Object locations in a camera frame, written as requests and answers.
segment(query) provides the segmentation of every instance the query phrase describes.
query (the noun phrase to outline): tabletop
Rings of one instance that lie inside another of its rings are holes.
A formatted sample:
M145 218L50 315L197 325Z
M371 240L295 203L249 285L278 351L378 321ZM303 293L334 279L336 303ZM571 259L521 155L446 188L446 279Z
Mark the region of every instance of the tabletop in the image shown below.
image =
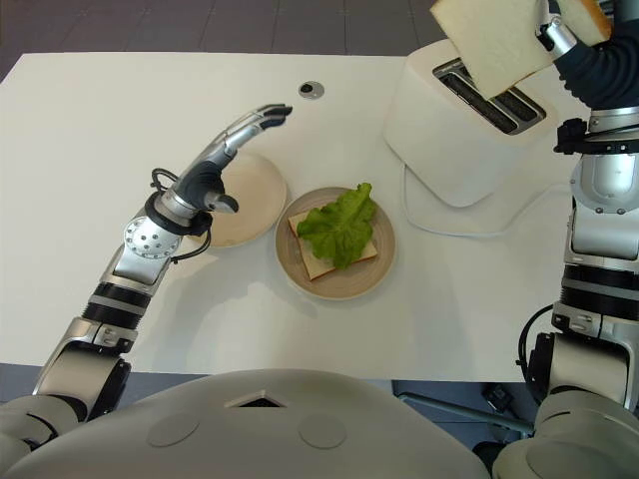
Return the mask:
M291 200L320 187L372 183L397 239L392 270L365 296L328 301L289 283L273 229L238 247L210 249L165 276L127 355L134 370L295 367L364 378L520 380L521 326L559 294L569 196L548 195L498 239L413 228L401 206L402 162L381 135L403 63L24 55L0 84L0 361L44 363L151 192L151 168L179 172L240 114L288 103L287 124L246 151L277 165ZM321 99L299 96L309 80L324 85ZM560 117L583 115L552 70L526 82L542 89ZM552 154L548 138L504 188L474 207L447 207L412 176L407 196L423 223L490 230L548 185L566 183L573 166Z

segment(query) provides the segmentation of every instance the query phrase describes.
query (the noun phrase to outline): beige plate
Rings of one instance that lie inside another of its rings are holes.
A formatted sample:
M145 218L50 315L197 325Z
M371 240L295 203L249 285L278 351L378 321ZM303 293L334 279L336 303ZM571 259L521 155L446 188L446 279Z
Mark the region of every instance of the beige plate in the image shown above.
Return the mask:
M269 230L287 204L284 178L273 163L259 155L239 152L222 179L240 210L234 215L214 215L212 246L236 246L254 240ZM202 242L204 237L191 239Z
M336 269L311 281L302 261L298 239L289 227L289 217L334 202L346 188L322 188L306 193L284 212L276 229L278 260L289 278L303 290L324 299L350 299L377 286L386 276L395 257L395 236L386 213L377 206L372 219L372 242L377 256Z

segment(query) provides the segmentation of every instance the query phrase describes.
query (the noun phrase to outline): floor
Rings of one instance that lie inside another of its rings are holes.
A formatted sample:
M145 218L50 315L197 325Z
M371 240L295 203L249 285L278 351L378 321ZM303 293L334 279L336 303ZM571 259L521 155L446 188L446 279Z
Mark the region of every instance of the floor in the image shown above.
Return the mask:
M432 0L2 0L0 79L22 53L407 55L444 38Z
M0 80L21 54L77 51L205 51L404 56L444 38L432 0L2 0ZM38 368L0 364L0 402L31 392ZM197 375L133 373L121 406ZM394 381L410 391L490 412L483 384ZM514 409L536 407L507 384ZM432 408L422 415L471 448L503 437L483 422Z

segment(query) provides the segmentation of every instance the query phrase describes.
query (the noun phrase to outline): lettuce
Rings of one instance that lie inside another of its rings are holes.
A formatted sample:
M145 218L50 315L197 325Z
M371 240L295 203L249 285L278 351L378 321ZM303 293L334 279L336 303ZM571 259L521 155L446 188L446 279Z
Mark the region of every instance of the lettuce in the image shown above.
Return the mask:
M357 185L334 203L314 208L298 225L298 236L313 245L316 257L331 258L338 269L345 269L361 257L361 252L372 237L370 220L375 203L370 199L372 186Z

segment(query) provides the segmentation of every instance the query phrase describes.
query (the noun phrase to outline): wire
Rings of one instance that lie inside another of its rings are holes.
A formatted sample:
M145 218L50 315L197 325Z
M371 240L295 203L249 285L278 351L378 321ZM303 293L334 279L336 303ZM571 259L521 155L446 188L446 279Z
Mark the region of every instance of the wire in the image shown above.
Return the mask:
M523 380L526 382L526 386L528 387L530 394L532 394L532 397L537 404L539 404L541 400L539 399L538 394L535 392L535 389L532 384L532 378L530 377L530 374L528 371L528 361L526 360L526 341L528 340L528 332L530 331L530 328L532 327L534 322L540 316L550 311L552 307L553 307L552 304L548 304L547 306L539 309L530 317L530 319L528 319L528 322L526 322L526 324L523 326L523 329L521 329L521 333L519 334L519 342L517 344L518 359L517 361L515 361L515 363L521 368L521 374L523 375Z
M173 256L171 258L171 261L173 262L173 264L177 264L179 261L182 261L184 259L189 259L190 257L197 256L198 254L202 254L204 251L209 249L210 245L211 245L211 228L207 230L207 236L205 237L204 242L202 243L200 247L198 247L197 249L194 249L193 251L180 254L179 256Z
M165 192L168 189L168 187L162 185L160 177L168 178L172 182L176 182L178 180L178 176L175 173L170 172L169 170L165 170L164 168L153 168L151 170L151 187L155 188L159 193ZM200 247L192 251L185 252L184 254L171 257L171 262L173 264L177 264L184 259L195 257L198 254L202 254L204 251L209 249L209 246L211 245L211 227L209 227L209 229L206 231L206 234L207 235L204 239L204 242L200 245Z
M164 192L168 188L162 185L159 177L168 178L172 182L176 182L178 180L178 176L169 170L165 170L164 168L153 168L151 171L151 187L158 190L158 192Z
M471 239L490 239L497 238L507 234L515 224L522 219L525 215L527 215L531 210L533 210L539 203L541 203L550 193L553 191L558 191L558 187L565 188L565 185L555 183L546 188L543 192L537 195L534 199L524 205L515 215L508 220L508 223L504 226L504 228L497 232L486 232L486 233L474 233L474 232L446 232L442 230L437 230L432 227L426 227L424 225L420 225L417 223L411 216L408 211L408 197L407 197L407 188L406 188L406 178L407 178L407 170L408 166L406 163L403 164L403 179L401 182L401 204L403 206L403 213L406 216L408 222L418 230L422 230L423 232L431 233L433 235L440 235L442 237L451 237L451 238L471 238Z

